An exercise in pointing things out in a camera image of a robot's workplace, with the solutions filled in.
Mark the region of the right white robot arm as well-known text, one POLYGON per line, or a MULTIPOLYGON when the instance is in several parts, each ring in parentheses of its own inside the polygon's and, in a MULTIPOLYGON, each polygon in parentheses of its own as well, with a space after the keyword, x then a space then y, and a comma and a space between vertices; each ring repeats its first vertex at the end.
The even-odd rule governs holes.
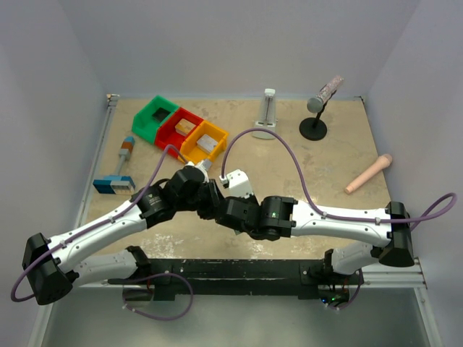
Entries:
POLYGON ((349 239, 348 246, 326 252, 323 266, 327 273, 351 275, 376 263, 389 267, 414 265, 406 217, 403 204, 398 202, 373 210, 322 207, 317 212, 307 202, 270 196, 260 203, 227 197, 220 202, 215 221, 258 240, 300 236, 349 239))

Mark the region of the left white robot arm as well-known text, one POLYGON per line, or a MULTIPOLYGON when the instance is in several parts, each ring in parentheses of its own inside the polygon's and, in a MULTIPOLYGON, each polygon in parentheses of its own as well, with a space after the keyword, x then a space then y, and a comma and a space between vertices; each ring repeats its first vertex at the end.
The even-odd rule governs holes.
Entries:
POLYGON ((224 196, 214 179, 194 166, 178 170, 141 189, 122 205, 78 228, 47 239, 31 236, 25 245, 23 273, 39 305, 66 296, 80 278, 77 266, 115 241, 171 220, 176 213, 194 211, 200 218, 215 217, 224 196))

